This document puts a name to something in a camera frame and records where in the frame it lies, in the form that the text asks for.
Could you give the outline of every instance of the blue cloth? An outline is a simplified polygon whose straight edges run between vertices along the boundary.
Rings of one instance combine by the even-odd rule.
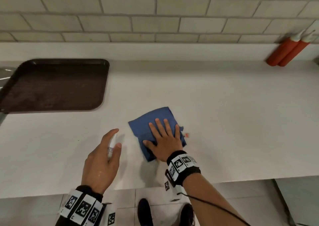
[[[172,129],[173,135],[175,135],[175,125],[177,124],[177,122],[171,110],[169,109],[169,107],[155,109],[129,122],[129,126],[131,127],[133,134],[138,138],[138,143],[140,144],[141,150],[148,162],[156,159],[156,157],[154,156],[152,151],[143,144],[143,140],[149,140],[153,142],[153,144],[157,145],[156,139],[153,136],[152,131],[148,125],[148,123],[153,123],[156,129],[158,130],[158,127],[155,123],[156,118],[160,119],[164,128],[165,128],[164,119],[166,118]],[[186,145],[186,141],[184,139],[184,136],[181,133],[183,129],[184,129],[183,127],[180,127],[180,138],[181,138],[182,146],[184,147]]]

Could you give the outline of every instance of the black shoe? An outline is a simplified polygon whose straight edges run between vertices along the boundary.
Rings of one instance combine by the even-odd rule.
[[[179,226],[195,226],[195,214],[192,205],[185,204],[181,210],[181,220]]]
[[[142,198],[138,203],[138,221],[141,226],[153,226],[151,208],[145,198]]]

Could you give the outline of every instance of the white subway tile wall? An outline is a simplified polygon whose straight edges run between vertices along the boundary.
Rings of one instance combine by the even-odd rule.
[[[0,42],[275,43],[319,0],[0,0]]]

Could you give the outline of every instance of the brown tray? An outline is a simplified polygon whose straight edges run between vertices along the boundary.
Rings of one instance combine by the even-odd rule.
[[[82,111],[101,105],[110,64],[102,59],[35,59],[0,90],[0,111]]]

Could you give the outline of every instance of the red squeeze bottle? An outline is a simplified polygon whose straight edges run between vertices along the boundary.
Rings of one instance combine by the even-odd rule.
[[[301,40],[301,35],[305,30],[302,30],[300,33],[291,36],[282,42],[278,48],[267,58],[266,63],[270,66],[276,66],[281,62],[286,55],[288,55]]]
[[[283,58],[278,65],[286,66],[289,62],[291,62],[293,58],[295,58],[303,49],[305,49],[310,44],[310,42],[314,40],[314,38],[312,37],[312,34],[314,32],[315,30],[303,37],[298,45],[285,58]]]

